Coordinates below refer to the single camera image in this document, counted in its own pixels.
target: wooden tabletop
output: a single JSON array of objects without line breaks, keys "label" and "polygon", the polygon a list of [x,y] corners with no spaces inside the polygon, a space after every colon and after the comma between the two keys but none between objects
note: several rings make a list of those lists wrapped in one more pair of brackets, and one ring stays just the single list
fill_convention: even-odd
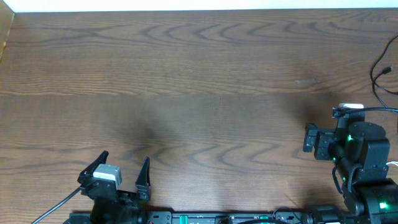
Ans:
[{"label": "wooden tabletop", "polygon": [[[0,64],[0,222],[33,221],[103,150],[124,190],[151,158],[155,206],[344,208],[333,164],[302,152],[305,123],[380,106],[369,68],[397,31],[398,9],[17,14]],[[391,64],[398,42],[376,70]],[[380,84],[397,91],[391,74]],[[398,160],[396,116],[367,120]],[[79,194],[44,223],[92,205]]]}]

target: white background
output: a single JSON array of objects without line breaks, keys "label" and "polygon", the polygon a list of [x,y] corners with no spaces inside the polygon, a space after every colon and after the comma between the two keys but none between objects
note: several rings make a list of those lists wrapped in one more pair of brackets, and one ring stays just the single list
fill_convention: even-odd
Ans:
[{"label": "white background", "polygon": [[4,0],[14,12],[398,7],[398,0]]}]

